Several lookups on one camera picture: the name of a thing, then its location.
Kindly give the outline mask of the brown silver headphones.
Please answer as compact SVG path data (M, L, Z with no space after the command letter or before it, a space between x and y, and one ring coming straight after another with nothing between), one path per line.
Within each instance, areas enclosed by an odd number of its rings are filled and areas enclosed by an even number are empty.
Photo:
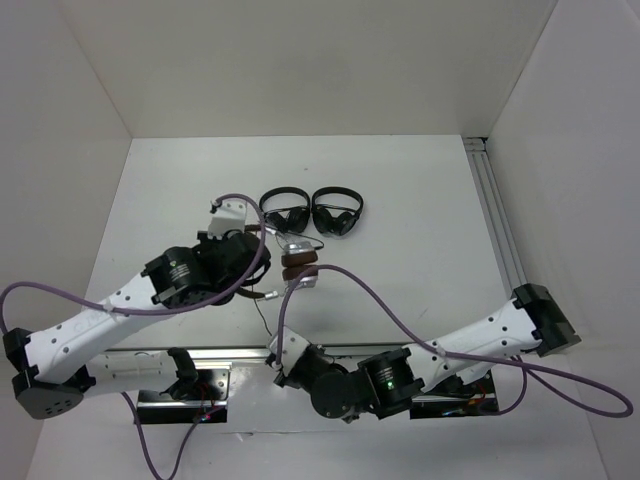
M266 231L275 237L276 243L281 248L282 280L284 282L283 292L277 290L267 292L256 292L254 285L249 281L237 290L237 294L254 301L275 300L283 296L288 290L291 282L304 270L315 265L319 259L319 251L324 248L324 243L303 234L288 236L279 232L274 227L266 227Z

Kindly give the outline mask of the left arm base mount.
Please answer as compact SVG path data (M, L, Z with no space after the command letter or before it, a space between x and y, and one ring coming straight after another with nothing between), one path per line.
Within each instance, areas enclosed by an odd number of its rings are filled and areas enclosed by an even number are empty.
M143 425L223 424L228 419L230 361L196 361L184 348L170 348L162 367L168 384L141 389L136 412Z

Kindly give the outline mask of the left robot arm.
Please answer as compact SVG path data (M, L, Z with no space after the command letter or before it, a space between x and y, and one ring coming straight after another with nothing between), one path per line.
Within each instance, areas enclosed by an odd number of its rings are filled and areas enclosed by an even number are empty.
M199 373L188 351L112 353L116 344L151 325L205 306L229 303L271 264L263 240L235 231L198 235L193 247L171 247L125 286L46 330L14 328L3 336L16 370L14 396L34 419L59 416L85 398L150 390L175 400L196 390Z

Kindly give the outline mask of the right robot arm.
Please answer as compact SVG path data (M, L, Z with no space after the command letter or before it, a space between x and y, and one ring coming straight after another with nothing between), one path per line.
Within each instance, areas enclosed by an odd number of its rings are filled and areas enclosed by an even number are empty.
M363 413L384 419L406 411L439 385L460 391L483 377L494 359L530 351L545 357L580 340L548 289L528 283L488 317L423 345L374 355L353 371L325 359L320 347L291 329L271 339L268 362L279 369L276 385L304 390L320 416L351 423Z

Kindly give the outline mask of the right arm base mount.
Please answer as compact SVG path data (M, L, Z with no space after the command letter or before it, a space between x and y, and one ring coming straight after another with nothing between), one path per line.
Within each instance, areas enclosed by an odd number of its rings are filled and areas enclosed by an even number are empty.
M432 391L413 399L409 418L437 419L496 414L499 404L491 372L468 385L449 378Z

